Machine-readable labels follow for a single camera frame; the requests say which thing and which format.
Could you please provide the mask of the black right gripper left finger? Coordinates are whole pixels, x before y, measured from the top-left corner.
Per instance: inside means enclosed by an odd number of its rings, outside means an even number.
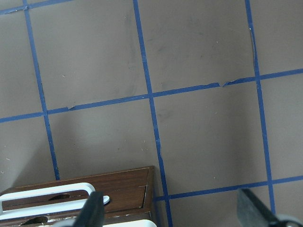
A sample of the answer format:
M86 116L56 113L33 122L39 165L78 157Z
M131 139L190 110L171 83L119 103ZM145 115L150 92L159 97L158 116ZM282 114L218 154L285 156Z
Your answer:
M76 227L102 227L104 224L103 192L92 192L75 221Z

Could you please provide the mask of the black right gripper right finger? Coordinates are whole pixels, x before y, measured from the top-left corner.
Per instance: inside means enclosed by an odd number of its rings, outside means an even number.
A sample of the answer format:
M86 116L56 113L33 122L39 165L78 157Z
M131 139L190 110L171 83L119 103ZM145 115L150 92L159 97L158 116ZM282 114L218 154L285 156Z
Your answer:
M275 215L250 190L237 192L237 218L242 227L301 227L303 223L289 215Z

